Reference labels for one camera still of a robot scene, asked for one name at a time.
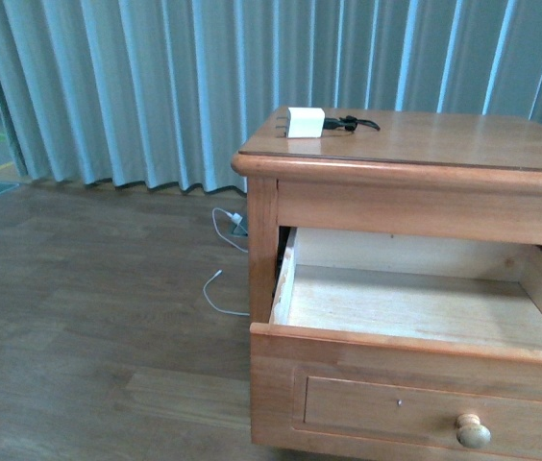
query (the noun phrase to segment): phone charger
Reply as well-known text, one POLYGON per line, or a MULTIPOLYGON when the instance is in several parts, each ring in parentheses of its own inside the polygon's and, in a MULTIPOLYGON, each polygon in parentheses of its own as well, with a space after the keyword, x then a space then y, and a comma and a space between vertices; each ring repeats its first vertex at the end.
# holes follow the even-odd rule
POLYGON ((325 112, 320 108, 288 108, 286 137, 320 137, 325 112))

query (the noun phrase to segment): charging cable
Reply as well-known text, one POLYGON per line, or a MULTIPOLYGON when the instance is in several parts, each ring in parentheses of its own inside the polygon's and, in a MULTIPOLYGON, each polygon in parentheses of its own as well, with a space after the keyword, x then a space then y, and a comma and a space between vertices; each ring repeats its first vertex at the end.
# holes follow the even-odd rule
POLYGON ((225 309, 220 309, 217 305, 215 305, 214 303, 211 302, 211 300, 209 299, 209 295, 207 294, 207 287, 209 286, 210 283, 212 283, 215 279, 217 279, 218 277, 220 277, 220 274, 222 274, 222 269, 220 269, 219 271, 217 271, 215 273, 215 275, 207 280, 207 283, 205 283, 205 285, 203 286, 203 294, 205 295, 205 299, 207 300, 207 302, 211 305, 211 307, 213 307, 215 310, 217 310, 218 312, 222 312, 223 314, 230 314, 230 315, 238 315, 238 316, 242 316, 242 317, 248 317, 250 314, 248 312, 235 312, 233 310, 225 310, 225 309))
POLYGON ((236 243, 234 243, 232 240, 229 240, 228 238, 226 238, 224 235, 222 235, 220 233, 220 230, 217 228, 217 222, 215 221, 215 212, 216 211, 221 211, 223 212, 224 214, 226 214, 229 219, 231 221, 233 221, 233 223, 242 228, 246 234, 247 234, 247 230, 241 225, 241 221, 243 221, 243 216, 241 216, 239 213, 229 213, 226 209, 223 209, 223 208, 214 208, 212 211, 211 211, 211 219, 213 221, 213 228, 215 229, 215 232, 220 236, 220 238, 222 240, 224 240, 225 242, 228 242, 229 244, 233 245, 235 248, 237 248, 240 252, 243 252, 243 253, 248 253, 248 251, 245 249, 245 248, 241 248, 239 247, 236 243))

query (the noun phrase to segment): curtain fold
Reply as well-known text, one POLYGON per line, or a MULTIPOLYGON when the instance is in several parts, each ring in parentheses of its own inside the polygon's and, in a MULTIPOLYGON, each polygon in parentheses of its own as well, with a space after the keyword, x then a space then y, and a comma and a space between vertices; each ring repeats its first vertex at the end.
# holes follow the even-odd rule
POLYGON ((542 123, 542 2, 0 0, 22 172, 205 190, 279 105, 542 123))

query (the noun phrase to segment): nightstand top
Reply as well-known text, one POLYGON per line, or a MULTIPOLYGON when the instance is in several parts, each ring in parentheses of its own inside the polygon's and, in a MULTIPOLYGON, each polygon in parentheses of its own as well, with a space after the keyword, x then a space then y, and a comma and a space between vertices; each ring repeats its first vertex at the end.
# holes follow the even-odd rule
POLYGON ((239 149, 266 157, 323 158, 411 165, 542 172, 542 125, 519 117, 386 110, 325 109, 328 117, 374 120, 377 132, 324 131, 321 138, 286 139, 286 108, 269 116, 239 149))

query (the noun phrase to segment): nightstand leg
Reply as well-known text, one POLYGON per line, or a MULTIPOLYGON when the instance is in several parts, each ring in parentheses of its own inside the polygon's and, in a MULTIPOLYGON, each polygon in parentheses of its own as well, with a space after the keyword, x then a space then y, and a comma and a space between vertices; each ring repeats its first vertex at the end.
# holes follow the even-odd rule
POLYGON ((248 179, 250 321, 269 321, 278 256, 278 182, 248 179))

